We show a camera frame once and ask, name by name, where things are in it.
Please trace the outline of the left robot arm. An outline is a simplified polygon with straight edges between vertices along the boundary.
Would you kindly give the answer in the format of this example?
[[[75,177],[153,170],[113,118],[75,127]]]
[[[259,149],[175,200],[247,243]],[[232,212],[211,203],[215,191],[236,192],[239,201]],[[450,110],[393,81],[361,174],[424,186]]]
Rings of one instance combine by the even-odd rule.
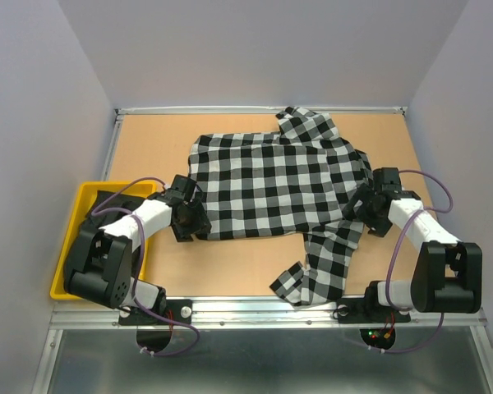
[[[146,241],[165,228],[178,242],[192,241],[210,231],[210,220],[200,187],[187,176],[145,198],[128,195],[129,188],[99,192],[67,251],[63,289],[110,309],[138,309],[147,323],[158,323],[166,315],[165,291],[139,278]]]

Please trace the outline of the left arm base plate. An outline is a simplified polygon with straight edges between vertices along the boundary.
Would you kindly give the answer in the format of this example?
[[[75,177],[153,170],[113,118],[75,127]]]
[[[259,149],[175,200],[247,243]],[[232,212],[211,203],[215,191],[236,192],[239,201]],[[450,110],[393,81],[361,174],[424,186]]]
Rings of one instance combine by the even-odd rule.
[[[164,307],[154,307],[156,314],[162,313],[164,318],[179,323],[191,324],[193,301],[191,299],[168,299]],[[126,307],[125,312],[120,312],[117,324],[123,327],[158,326],[166,325],[138,307]]]

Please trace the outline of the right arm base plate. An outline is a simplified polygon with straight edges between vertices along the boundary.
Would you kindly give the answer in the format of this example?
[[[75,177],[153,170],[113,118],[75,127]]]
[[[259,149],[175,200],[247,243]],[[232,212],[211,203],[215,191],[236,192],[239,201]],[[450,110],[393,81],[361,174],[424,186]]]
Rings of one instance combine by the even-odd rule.
[[[365,301],[362,297],[342,298],[332,312],[334,320],[341,324],[409,323],[410,314],[401,314],[396,309]]]

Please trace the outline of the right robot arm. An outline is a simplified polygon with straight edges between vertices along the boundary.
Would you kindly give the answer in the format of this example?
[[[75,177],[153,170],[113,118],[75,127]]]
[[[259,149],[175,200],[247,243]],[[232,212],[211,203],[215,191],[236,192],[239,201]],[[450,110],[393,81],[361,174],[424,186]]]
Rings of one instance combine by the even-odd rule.
[[[445,230],[431,208],[413,190],[403,188],[401,170],[373,171],[369,185],[361,185],[343,210],[347,219],[363,223],[369,234],[383,238],[392,227],[400,230],[385,280],[366,288],[362,311],[380,320],[390,310],[408,313],[475,314],[481,308],[482,251]],[[399,250],[409,240],[418,252],[411,280],[393,280]]]

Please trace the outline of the black white checkered shirt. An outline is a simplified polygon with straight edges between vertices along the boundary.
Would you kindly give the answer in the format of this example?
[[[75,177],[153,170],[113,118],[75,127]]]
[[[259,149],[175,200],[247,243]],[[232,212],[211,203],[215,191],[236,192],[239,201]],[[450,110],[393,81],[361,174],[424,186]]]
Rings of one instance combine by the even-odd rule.
[[[289,107],[272,133],[209,134],[192,145],[189,175],[208,219],[207,241],[302,235],[303,261],[271,290],[291,305],[343,296],[364,226],[343,209],[370,185],[367,155],[339,134],[332,117]]]

